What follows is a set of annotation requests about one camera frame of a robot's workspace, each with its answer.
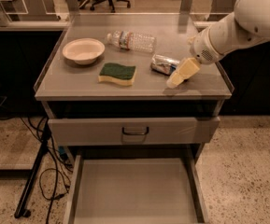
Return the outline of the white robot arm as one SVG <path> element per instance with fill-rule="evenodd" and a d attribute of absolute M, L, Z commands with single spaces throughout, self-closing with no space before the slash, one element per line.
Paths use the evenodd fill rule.
<path fill-rule="evenodd" d="M 202 64 L 227 54 L 270 42 L 270 0 L 236 0 L 234 11 L 189 40 L 189 58 L 183 59 L 166 81 L 174 89 L 194 76 Z"/>

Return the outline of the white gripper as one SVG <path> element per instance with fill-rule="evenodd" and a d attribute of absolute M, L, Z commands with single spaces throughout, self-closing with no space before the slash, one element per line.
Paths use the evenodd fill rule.
<path fill-rule="evenodd" d="M 190 53 L 194 58 L 186 58 L 180 61 L 176 70 L 166 81 L 170 89 L 174 89 L 184 80 L 194 76 L 200 70 L 201 64 L 212 64 L 218 62 L 222 55 L 219 54 L 211 43 L 209 28 L 204 29 L 198 35 L 189 37 Z"/>

